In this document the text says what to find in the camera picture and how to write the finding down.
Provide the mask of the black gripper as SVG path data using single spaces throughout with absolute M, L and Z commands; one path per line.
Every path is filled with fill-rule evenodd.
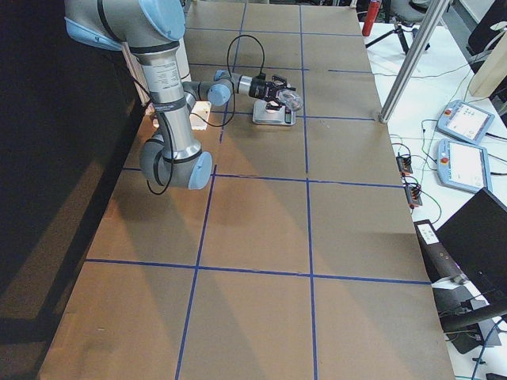
M 271 80 L 267 81 L 265 74 L 259 74 L 251 80 L 249 96 L 267 102 L 266 111 L 279 111 L 279 104 L 282 104 L 282 100 L 279 98 L 281 90 L 296 91 L 297 88 L 279 75 L 273 75 Z

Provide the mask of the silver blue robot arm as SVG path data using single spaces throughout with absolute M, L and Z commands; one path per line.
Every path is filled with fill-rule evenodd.
M 179 1 L 67 1 L 68 35 L 82 44 L 110 51 L 124 45 L 137 58 L 159 122 L 139 158 L 147 182 L 191 190 L 206 186 L 212 156 L 192 131 L 190 114 L 198 101 L 226 104 L 235 94 L 255 99 L 254 120 L 292 125 L 303 100 L 285 78 L 265 74 L 251 78 L 219 70 L 210 82 L 184 82 L 177 50 L 185 34 Z

